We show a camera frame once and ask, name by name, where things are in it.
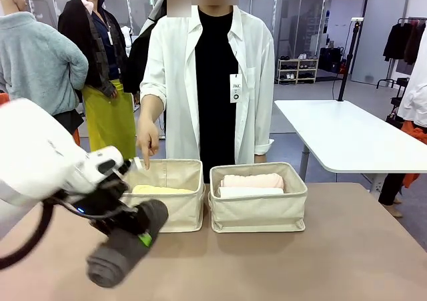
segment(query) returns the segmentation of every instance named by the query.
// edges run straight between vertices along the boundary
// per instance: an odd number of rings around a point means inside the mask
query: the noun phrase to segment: pink folded towel
[[[225,176],[221,186],[229,188],[281,188],[285,190],[283,178],[277,173],[258,176]]]

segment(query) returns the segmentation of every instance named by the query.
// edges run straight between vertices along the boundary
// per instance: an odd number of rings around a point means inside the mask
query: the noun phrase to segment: orange clothing
[[[415,137],[418,141],[427,144],[427,134],[425,134],[419,127],[414,127],[411,121],[405,121],[401,130],[406,134]],[[406,174],[403,180],[403,185],[405,188],[408,189],[412,182],[418,179],[419,176],[420,174]]]
[[[6,93],[0,93],[0,105],[9,102],[9,96]]]
[[[80,134],[79,134],[79,130],[75,130],[75,132],[73,133],[73,137],[74,137],[74,142],[80,146]]]

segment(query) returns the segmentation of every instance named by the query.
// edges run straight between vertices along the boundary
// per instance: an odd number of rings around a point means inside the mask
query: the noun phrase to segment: gray rolled towel
[[[138,236],[116,228],[108,240],[100,244],[87,258],[87,276],[102,288],[114,288],[124,280],[149,252],[167,221],[167,208],[162,202],[150,200],[140,206],[150,219],[148,233],[151,236],[151,244],[146,245]]]

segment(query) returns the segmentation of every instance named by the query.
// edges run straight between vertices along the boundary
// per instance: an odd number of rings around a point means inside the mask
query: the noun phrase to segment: light blue sweater
[[[76,44],[31,13],[0,17],[0,89],[11,99],[30,99],[51,115],[71,111],[87,68]]]

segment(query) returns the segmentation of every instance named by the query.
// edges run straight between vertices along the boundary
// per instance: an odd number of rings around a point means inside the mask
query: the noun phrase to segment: yellow folded cloth
[[[194,191],[186,189],[161,188],[159,186],[135,186],[132,194],[190,194]]]

